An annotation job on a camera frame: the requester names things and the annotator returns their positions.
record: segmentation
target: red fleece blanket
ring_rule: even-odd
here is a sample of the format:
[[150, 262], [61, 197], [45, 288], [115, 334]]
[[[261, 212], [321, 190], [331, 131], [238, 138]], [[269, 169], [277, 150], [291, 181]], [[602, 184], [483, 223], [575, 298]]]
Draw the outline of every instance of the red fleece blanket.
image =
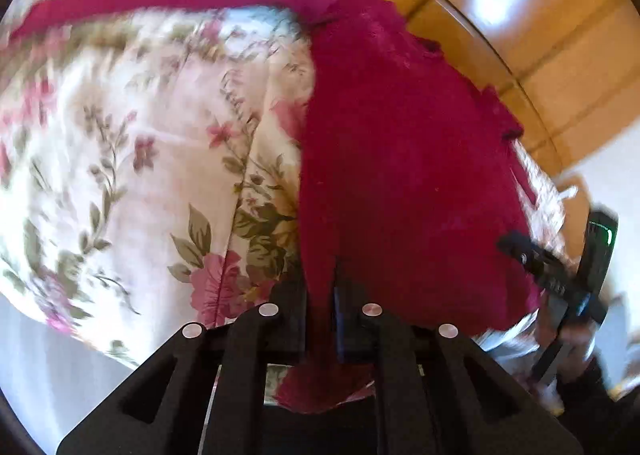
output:
[[308, 362], [279, 400], [336, 405], [367, 369], [335, 362], [330, 295], [337, 259], [370, 300], [412, 324], [466, 334], [508, 329], [537, 291], [495, 243], [527, 232], [516, 181], [533, 200], [511, 140], [522, 128], [494, 90], [479, 92], [382, 0], [47, 0], [14, 37], [138, 8], [271, 5], [308, 26], [316, 86], [303, 134], [300, 233], [310, 297]]

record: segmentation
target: floral bedsheet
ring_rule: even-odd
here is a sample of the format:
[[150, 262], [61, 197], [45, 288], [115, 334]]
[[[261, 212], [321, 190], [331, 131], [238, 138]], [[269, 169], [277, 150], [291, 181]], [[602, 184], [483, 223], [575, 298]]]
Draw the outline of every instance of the floral bedsheet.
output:
[[[136, 366], [296, 276], [314, 67], [291, 13], [141, 10], [8, 44], [36, 2], [0, 26], [0, 292]], [[516, 149], [532, 235], [561, 248], [558, 192]]]

